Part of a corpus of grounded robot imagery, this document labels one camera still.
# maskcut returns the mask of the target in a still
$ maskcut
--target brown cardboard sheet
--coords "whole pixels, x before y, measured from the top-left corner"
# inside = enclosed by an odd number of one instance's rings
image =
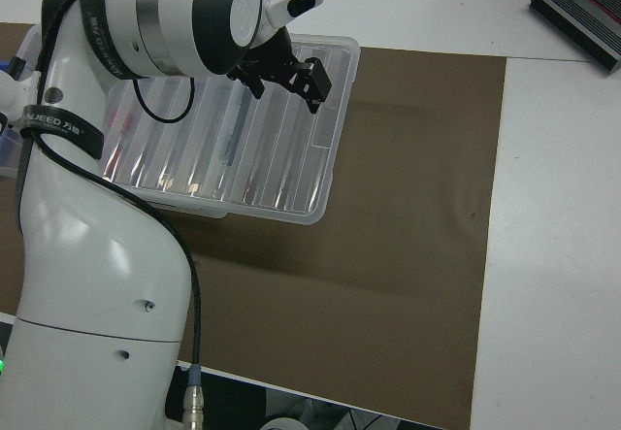
[[[198,262],[203,364],[467,429],[505,64],[363,49],[321,221],[168,213]],[[8,313],[12,187],[0,180]]]

